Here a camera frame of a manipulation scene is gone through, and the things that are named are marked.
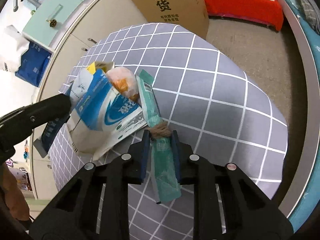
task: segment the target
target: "white grid line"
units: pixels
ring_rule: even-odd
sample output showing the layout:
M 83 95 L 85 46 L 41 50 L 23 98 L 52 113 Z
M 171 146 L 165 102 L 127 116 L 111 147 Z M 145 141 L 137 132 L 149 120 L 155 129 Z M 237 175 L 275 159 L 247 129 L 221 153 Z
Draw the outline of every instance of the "white grid line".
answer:
M 132 50 L 147 50 L 147 49 L 165 49 L 166 47 L 148 47 L 148 45 L 145 48 L 136 48 L 136 49 L 123 49 L 123 50 L 117 50 L 117 51 L 108 51 L 108 52 L 102 52 L 102 53 L 98 53 L 98 54 L 92 54 L 92 55 L 88 55 L 88 56 L 99 56 L 99 55 L 103 55 L 103 54 L 112 54 L 112 53 L 117 53 L 117 52 L 126 52 L 126 51 L 132 51 Z M 168 49 L 190 49 L 190 47 L 167 47 Z M 216 49 L 206 49 L 206 48 L 193 48 L 196 50 L 208 50 L 208 51 L 214 51 L 214 52 L 218 52 L 219 50 Z
M 169 119 L 166 119 L 166 118 L 162 118 L 162 119 L 163 119 L 164 121 L 169 122 Z M 211 135 L 214 135 L 214 136 L 217 136 L 217 137 L 220 137 L 220 138 L 224 138 L 224 139 L 229 139 L 229 140 L 231 140 L 231 141 L 236 141 L 236 140 L 237 140 L 236 138 L 232 138 L 232 137 L 225 136 L 225 135 L 221 135 L 221 134 L 218 134 L 218 133 L 213 133 L 213 132 L 209 132 L 209 131 L 206 131 L 206 130 L 202 130 L 202 129 L 200 129 L 200 128 L 196 128 L 196 127 L 193 127 L 193 126 L 191 126 L 191 125 L 187 125 L 187 124 L 175 122 L 175 121 L 172 121 L 172 120 L 170 120 L 170 122 L 171 122 L 171 123 L 174 123 L 174 124 L 177 124 L 177 125 L 180 125 L 180 126 L 183 126 L 183 127 L 186 127 L 186 128 L 190 128 L 190 129 L 199 131 L 199 132 L 211 134 Z M 256 147 L 259 147 L 259 148 L 267 149 L 267 150 L 270 150 L 270 151 L 274 151 L 274 152 L 277 152 L 277 153 L 285 154 L 284 151 L 280 151 L 280 150 L 277 150 L 277 149 L 273 149 L 273 148 L 270 148 L 270 147 L 267 147 L 267 146 L 264 146 L 264 145 L 261 145 L 261 144 L 258 144 L 258 143 L 253 143 L 253 142 L 249 142 L 249 141 L 245 141 L 245 140 L 237 140 L 237 141 L 240 142 L 240 143 L 244 143 L 244 144 L 256 146 Z
M 60 168 L 62 145 L 60 144 L 60 146 L 61 146 L 61 149 L 60 149 L 60 156 L 59 156 L 59 168 Z
M 107 50 L 107 53 L 109 52 L 110 48 L 112 47 L 112 44 L 113 44 L 113 42 L 115 41 L 116 36 L 114 37 L 113 41 L 111 41 L 111 44 L 110 44 L 110 47 L 109 47 L 108 50 Z
M 177 27 L 177 26 L 175 26 L 175 27 L 173 28 L 173 30 L 172 30 L 172 32 L 171 32 L 171 35 L 170 35 L 170 37 L 169 37 L 169 40 L 168 40 L 168 42 L 167 42 L 167 46 L 165 47 L 164 52 L 163 52 L 163 54 L 162 54 L 162 58 L 161 58 L 161 60 L 160 60 L 160 63 L 159 63 L 158 66 L 156 66 L 158 69 L 157 69 L 157 71 L 156 71 L 155 78 L 153 79 L 153 82 L 152 82 L 152 85 L 151 85 L 152 87 L 153 87 L 153 85 L 154 85 L 155 82 L 156 82 L 156 78 L 157 78 L 157 76 L 158 76 L 158 73 L 159 73 L 160 67 L 161 67 L 161 65 L 162 65 L 164 56 L 165 56 L 165 54 L 166 54 L 166 52 L 167 52 L 169 43 L 170 43 L 170 41 L 171 41 L 171 39 L 172 39 L 172 36 L 173 36 L 173 34 L 174 34 L 174 31 L 175 31 L 176 27 Z
M 137 240 L 140 240 L 139 238 L 137 238 L 137 237 L 133 236 L 132 234 L 130 234 L 130 236 L 134 237 L 134 238 L 135 238 L 135 239 L 137 239 Z
M 136 134 L 137 134 L 137 132 L 135 132 L 135 133 L 133 134 L 133 138 L 132 138 L 131 144 L 133 144 L 134 139 L 137 138 L 137 137 L 136 137 Z
M 162 91 L 162 92 L 167 92 L 167 93 L 171 93 L 171 94 L 179 94 L 182 96 L 186 96 L 186 97 L 191 97 L 191 98 L 197 98 L 197 99 L 202 99 L 202 100 L 206 100 L 206 101 L 212 101 L 215 103 L 219 103 L 219 104 L 223 104 L 223 105 L 228 105 L 228 106 L 234 106 L 234 107 L 239 107 L 239 108 L 244 108 L 244 106 L 241 105 L 237 105 L 237 104 L 233 104 L 233 103 L 229 103 L 229 102 L 224 102 L 224 101 L 220 101 L 220 100 L 215 100 L 215 99 L 210 99 L 210 98 L 205 98 L 205 97 L 200 97 L 200 96 L 195 96 L 195 95 L 190 95 L 190 94 L 186 94 L 186 93 L 181 93 L 181 92 L 175 92 L 175 91 L 171 91 L 171 90 L 166 90 L 166 89 L 162 89 L 162 88 L 152 88 L 153 90 L 157 90 L 157 91 Z M 273 116 L 270 116 L 269 114 L 266 114 L 264 112 L 261 112 L 259 110 L 250 108 L 250 107 L 245 107 L 246 110 L 252 111 L 252 112 L 256 112 L 258 114 L 262 114 L 266 117 L 272 118 L 273 120 L 279 122 L 280 124 L 284 125 L 285 127 L 287 127 L 287 125 L 283 122 L 281 122 L 280 120 L 276 119 Z
M 174 99 L 172 110 L 171 110 L 171 113 L 170 113 L 170 116 L 169 116 L 168 125 L 170 124 L 170 120 L 172 118 L 174 108 L 175 108 L 175 106 L 177 104 L 177 101 L 178 101 L 179 92 L 180 92 L 180 89 L 181 89 L 181 86 L 182 86 L 182 82 L 183 82 L 183 79 L 184 79 L 184 76 L 186 74 L 186 70 L 187 70 L 187 67 L 188 67 L 188 64 L 189 64 L 190 55 L 191 55 L 191 52 L 192 52 L 193 43 L 195 42 L 195 38 L 196 38 L 196 35 L 194 34 L 193 38 L 192 38 L 191 45 L 190 45 L 190 49 L 189 49 L 189 54 L 188 54 L 188 58 L 187 58 L 187 61 L 186 61 L 186 65 L 184 66 L 184 70 L 183 70 L 182 77 L 181 77 L 181 80 L 180 80 L 180 84 L 179 84 L 179 87 L 178 87 L 177 95 L 176 95 L 176 98 Z
M 157 30 L 157 28 L 158 28 L 158 25 L 159 25 L 159 23 L 157 23 L 157 25 L 155 26 L 155 29 L 154 29 L 153 33 L 151 34 L 151 37 L 150 37 L 150 39 L 149 39 L 149 41 L 148 41 L 148 43 L 147 43 L 146 47 L 150 44 L 150 42 L 151 42 L 151 40 L 152 40 L 152 37 L 153 37 L 153 35 L 155 34 L 155 32 L 156 32 L 156 30 Z M 142 53 L 142 55 L 141 55 L 141 58 L 140 58 L 140 61 L 139 61 L 138 67 L 140 66 L 141 61 L 142 61 L 142 59 L 143 59 L 143 57 L 144 57 L 144 54 L 145 54 L 145 53 L 146 53 L 146 51 L 147 51 L 147 48 L 142 48 L 142 49 L 144 49 L 144 51 L 143 51 L 143 53 Z
M 134 225 L 136 228 L 139 228 L 141 231 L 147 233 L 148 235 L 151 235 L 148 231 L 146 231 L 146 230 L 144 230 L 143 228 L 137 226 L 136 224 L 133 224 L 133 225 Z M 158 239 L 158 240 L 162 240 L 161 238 L 159 238 L 159 237 L 157 237 L 157 236 L 153 236 L 153 237 L 155 237 L 155 238 Z
M 270 105 L 270 115 L 272 116 L 272 104 L 271 104 L 270 98 L 268 98 L 268 100 L 269 100 L 269 105 Z M 269 143 L 270 143 L 271 132 L 272 132 L 272 118 L 270 118 L 270 128 L 269 128 L 269 134 L 268 134 L 267 148 L 264 151 L 264 156 L 263 156 L 261 167 L 260 167 L 259 177 L 256 180 L 256 185 L 258 184 L 258 182 L 260 181 L 260 179 L 262 177 L 264 162 L 265 162 L 265 160 L 267 158 L 267 154 L 268 154 L 268 147 L 269 147 Z
M 124 37 L 127 36 L 127 34 L 129 33 L 129 31 L 131 30 L 131 27 L 132 27 L 132 26 L 130 26 L 130 28 L 128 29 L 128 31 L 127 31 L 127 33 L 125 34 Z M 119 47 L 118 47 L 118 49 L 117 49 L 116 53 L 114 54 L 114 56 L 113 56 L 113 58 L 112 58 L 111 61 L 113 61 L 113 60 L 115 59 L 115 57 L 116 57 L 117 53 L 119 52 L 119 49 L 120 49 L 123 41 L 124 41 L 124 39 L 121 41 L 121 43 L 120 43 L 120 45 L 119 45 Z
M 285 152 L 287 152 L 287 150 L 288 150 L 288 137 L 287 137 L 287 144 L 285 146 Z
M 170 206 L 169 206 L 167 212 L 166 212 L 165 215 L 163 216 L 160 224 L 157 226 L 156 230 L 153 232 L 153 234 L 152 234 L 152 236 L 150 237 L 149 240 L 151 240 L 151 239 L 155 236 L 155 234 L 158 232 L 159 228 L 162 226 L 162 223 L 164 222 L 164 220 L 165 220 L 166 217 L 168 216 L 168 214 L 169 214 L 169 212 L 170 212 L 170 210 L 171 210 L 171 208 L 172 208 L 172 206 L 173 206 L 173 204 L 174 204 L 174 201 L 175 201 L 175 199 L 172 200 L 172 202 L 170 203 Z
M 219 61 L 220 61 L 220 51 L 218 51 L 218 55 L 217 55 L 217 62 L 216 62 L 216 68 L 215 68 L 215 74 L 214 74 L 214 77 L 213 77 L 211 92 L 210 92 L 210 98 L 212 98 L 212 96 L 213 96 L 214 87 L 216 85 Z M 208 114 L 209 114 L 209 110 L 210 110 L 210 105 L 211 105 L 211 100 L 209 100 L 208 106 L 207 106 L 207 110 L 205 111 L 203 123 L 202 123 L 202 126 L 201 126 L 201 130 L 202 131 L 199 133 L 199 137 L 198 137 L 198 140 L 197 140 L 197 143 L 196 143 L 196 146 L 195 146 L 195 150 L 193 151 L 194 153 L 196 153 L 197 150 L 198 150 L 199 143 L 200 143 L 200 140 L 201 140 L 201 137 L 202 137 L 202 133 L 203 133 L 203 130 L 204 130 L 204 127 L 205 127 L 205 123 L 207 122 L 207 118 L 208 118 Z
M 140 215 L 142 215 L 142 216 L 144 216 L 144 217 L 148 218 L 148 219 L 149 219 L 149 220 L 151 220 L 152 222 L 154 222 L 154 223 L 156 223 L 156 224 L 160 225 L 160 222 L 158 222 L 158 221 L 156 221 L 156 220 L 152 219 L 151 217 L 148 217 L 146 214 L 144 214 L 144 213 L 140 212 L 139 210 L 137 210 L 137 213 L 139 213 Z M 177 231 L 177 230 L 175 230 L 175 229 L 173 229 L 173 228 L 171 228 L 171 227 L 168 227 L 168 226 L 165 226 L 165 225 L 161 225 L 161 226 L 163 226 L 163 227 L 165 227 L 165 228 L 167 228 L 167 229 L 169 229 L 169 230 L 171 230 L 171 231 L 173 231 L 173 232 L 176 232 L 176 233 L 179 233 L 179 234 L 181 234 L 181 235 L 186 236 L 186 234 L 185 234 L 185 233 L 182 233 L 182 232 L 180 232 L 180 231 Z
M 232 149 L 232 152 L 231 152 L 231 156 L 229 158 L 229 162 L 231 163 L 232 160 L 233 160 L 233 157 L 235 156 L 235 153 L 236 153 L 236 149 L 237 149 L 237 146 L 238 146 L 238 141 L 239 141 L 239 138 L 240 138 L 240 134 L 241 134 L 241 131 L 242 131 L 242 126 L 243 126 L 243 122 L 244 122 L 244 116 L 245 116 L 245 110 L 246 110 L 246 106 L 247 106 L 247 99 L 248 99 L 248 77 L 247 77 L 247 74 L 244 73 L 245 75 L 245 91 L 244 91 L 244 102 L 243 102 L 243 109 L 242 109 L 242 115 L 241 115 L 241 120 L 240 120 L 240 124 L 239 124 L 239 129 L 238 129 L 238 134 L 237 134 L 237 138 L 236 138 L 236 142 L 233 146 L 233 149 Z
M 133 187 L 132 185 L 128 184 L 128 186 L 129 186 L 130 188 L 132 188 L 134 191 L 142 194 L 142 192 L 141 192 L 140 190 L 136 189 L 136 188 Z M 149 197 L 148 195 L 144 195 L 144 197 L 146 197 L 147 199 L 149 199 L 149 200 L 153 201 L 154 203 L 156 203 L 156 200 L 154 200 L 153 198 Z M 169 208 L 168 206 L 164 205 L 163 203 L 158 204 L 158 205 L 163 206 L 163 207 L 165 207 L 165 208 Z M 185 213 L 183 213 L 183 212 L 177 211 L 177 210 L 175 210 L 175 209 L 173 209 L 173 208 L 171 209 L 171 211 L 173 211 L 173 212 L 175 212 L 175 213 L 177 213 L 177 214 L 180 214 L 180 215 L 182 215 L 182 216 L 184 216 L 184 217 L 193 219 L 192 216 L 189 216 L 189 215 L 187 215 L 187 214 L 185 214 Z
M 151 178 L 151 176 L 148 175 L 146 185 L 144 186 L 143 192 L 142 192 L 141 197 L 140 197 L 140 199 L 139 199 L 139 202 L 138 202 L 138 205 L 137 205 L 137 209 L 135 210 L 135 212 L 134 212 L 134 214 L 133 214 L 133 216 L 132 216 L 131 222 L 130 222 L 130 224 L 129 224 L 129 228 L 131 227 L 132 221 L 134 220 L 134 218 L 135 218 L 135 216 L 136 216 L 136 214 L 137 214 L 137 210 L 139 209 L 139 206 L 140 206 L 141 201 L 142 201 L 142 199 L 143 199 L 144 193 L 146 192 L 147 185 L 148 185 L 148 183 L 149 183 L 149 181 L 150 181 L 150 178 Z
M 190 234 L 193 230 L 193 227 L 189 230 L 189 232 L 182 238 L 182 240 L 185 240 L 188 236 L 192 237 Z
M 136 39 L 137 39 L 137 37 L 139 36 L 139 34 L 140 34 L 141 30 L 142 30 L 142 27 L 143 27 L 143 26 L 141 26 L 140 30 L 138 31 L 137 36 L 131 37 L 131 38 L 134 38 L 134 41 L 133 41 L 133 43 L 131 44 L 131 47 L 130 47 L 127 55 L 125 56 L 125 59 L 124 59 L 123 63 L 125 63 L 125 61 L 127 60 L 127 57 L 128 57 L 128 55 L 129 55 L 129 53 L 130 53 L 130 50 L 132 49 L 134 43 L 136 42 Z
M 134 28 L 138 28 L 138 27 L 143 27 L 144 25 L 141 25 L 141 26 L 136 26 L 136 27 L 133 27 L 132 28 L 132 26 L 131 26 L 131 28 L 132 29 L 134 29 Z M 155 35 L 159 35 L 159 34 L 170 34 L 171 32 L 167 32 L 167 33 L 155 33 Z M 139 36 L 150 36 L 151 34 L 141 34 L 141 35 L 139 35 Z M 97 44 L 97 45 L 94 45 L 94 46 L 92 46 L 92 48 L 93 47 L 97 47 L 97 46 L 100 46 L 100 45 L 105 45 L 105 44 L 108 44 L 108 43 L 111 43 L 111 41 L 108 41 L 108 42 L 105 42 L 105 43 L 101 43 L 101 44 Z

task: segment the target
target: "red mattress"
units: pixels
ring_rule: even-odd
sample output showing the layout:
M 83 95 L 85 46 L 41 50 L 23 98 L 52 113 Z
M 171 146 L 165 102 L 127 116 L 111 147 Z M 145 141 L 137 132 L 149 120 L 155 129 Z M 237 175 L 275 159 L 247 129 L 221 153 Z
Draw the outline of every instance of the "red mattress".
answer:
M 233 17 L 274 26 L 283 24 L 281 5 L 275 0 L 204 0 L 211 16 Z

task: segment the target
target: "cabinet handle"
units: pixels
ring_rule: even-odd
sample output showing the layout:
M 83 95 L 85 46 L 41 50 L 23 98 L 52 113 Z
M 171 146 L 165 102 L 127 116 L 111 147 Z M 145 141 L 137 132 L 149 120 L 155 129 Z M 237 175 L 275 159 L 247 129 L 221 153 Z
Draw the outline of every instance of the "cabinet handle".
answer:
M 54 19 L 54 16 L 60 11 L 61 8 L 62 8 L 62 5 L 58 4 L 58 6 L 54 9 L 52 14 L 50 14 L 48 19 L 46 19 L 46 21 L 49 22 L 51 28 L 54 28 L 55 26 L 57 26 L 58 22 L 56 19 Z
M 91 38 L 88 38 L 88 41 L 92 41 L 94 44 L 97 44 L 97 42 Z

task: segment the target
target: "grey carpet floor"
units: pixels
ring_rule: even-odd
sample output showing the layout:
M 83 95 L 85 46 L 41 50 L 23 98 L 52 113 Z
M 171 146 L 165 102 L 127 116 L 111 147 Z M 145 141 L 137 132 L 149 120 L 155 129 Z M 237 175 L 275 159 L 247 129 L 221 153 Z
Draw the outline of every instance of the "grey carpet floor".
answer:
M 295 37 L 285 19 L 280 32 L 247 21 L 210 18 L 207 41 L 231 58 L 273 100 L 289 130 L 280 204 L 297 169 L 307 122 L 307 87 Z

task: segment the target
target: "white plastic bag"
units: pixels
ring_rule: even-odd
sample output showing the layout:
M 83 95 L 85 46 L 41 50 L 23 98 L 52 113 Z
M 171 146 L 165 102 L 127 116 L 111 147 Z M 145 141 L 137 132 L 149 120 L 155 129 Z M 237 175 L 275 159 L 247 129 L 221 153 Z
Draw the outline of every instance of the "white plastic bag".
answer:
M 101 69 L 93 74 L 67 122 L 73 150 L 94 161 L 145 125 L 142 108 L 121 95 Z
M 21 65 L 21 56 L 29 49 L 29 41 L 13 25 L 2 33 L 0 45 L 0 69 L 16 72 Z
M 126 98 L 136 102 L 139 98 L 139 89 L 136 77 L 125 67 L 116 67 L 107 71 L 106 76 L 111 84 Z

